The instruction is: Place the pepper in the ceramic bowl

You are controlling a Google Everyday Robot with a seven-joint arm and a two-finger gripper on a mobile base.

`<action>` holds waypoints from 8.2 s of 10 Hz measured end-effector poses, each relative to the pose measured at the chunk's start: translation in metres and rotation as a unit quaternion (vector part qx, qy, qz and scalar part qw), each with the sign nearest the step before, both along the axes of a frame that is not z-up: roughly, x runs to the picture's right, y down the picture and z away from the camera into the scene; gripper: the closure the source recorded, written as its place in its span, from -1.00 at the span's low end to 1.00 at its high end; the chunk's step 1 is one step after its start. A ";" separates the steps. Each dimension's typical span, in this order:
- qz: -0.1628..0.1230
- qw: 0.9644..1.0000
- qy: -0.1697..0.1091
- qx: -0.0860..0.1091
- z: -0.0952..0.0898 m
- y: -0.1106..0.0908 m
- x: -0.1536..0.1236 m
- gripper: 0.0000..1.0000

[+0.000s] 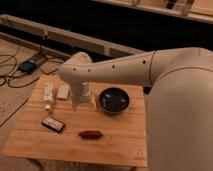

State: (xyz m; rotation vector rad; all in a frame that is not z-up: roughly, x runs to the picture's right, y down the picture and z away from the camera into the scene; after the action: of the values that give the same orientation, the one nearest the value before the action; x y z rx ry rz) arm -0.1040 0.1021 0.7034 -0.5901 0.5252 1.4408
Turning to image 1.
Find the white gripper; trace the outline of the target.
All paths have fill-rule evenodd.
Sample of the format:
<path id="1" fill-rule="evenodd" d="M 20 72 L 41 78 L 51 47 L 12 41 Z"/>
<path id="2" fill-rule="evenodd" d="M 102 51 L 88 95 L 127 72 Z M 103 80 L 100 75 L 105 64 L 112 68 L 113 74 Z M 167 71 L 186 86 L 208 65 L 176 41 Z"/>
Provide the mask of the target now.
<path id="1" fill-rule="evenodd" d="M 72 110 L 75 112 L 80 103 L 91 103 L 93 108 L 97 108 L 96 101 L 92 99 L 92 90 L 89 82 L 73 83 L 70 85 L 70 96 L 73 102 Z"/>

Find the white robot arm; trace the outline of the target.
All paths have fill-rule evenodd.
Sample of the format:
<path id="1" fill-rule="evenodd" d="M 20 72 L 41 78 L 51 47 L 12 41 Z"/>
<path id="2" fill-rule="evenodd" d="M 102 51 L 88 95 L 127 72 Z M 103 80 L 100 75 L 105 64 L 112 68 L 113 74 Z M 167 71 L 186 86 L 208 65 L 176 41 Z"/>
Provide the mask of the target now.
<path id="1" fill-rule="evenodd" d="M 149 171 L 213 171 L 212 50 L 156 50 L 96 63 L 78 52 L 59 76 L 76 105 L 89 98 L 91 82 L 149 87 Z"/>

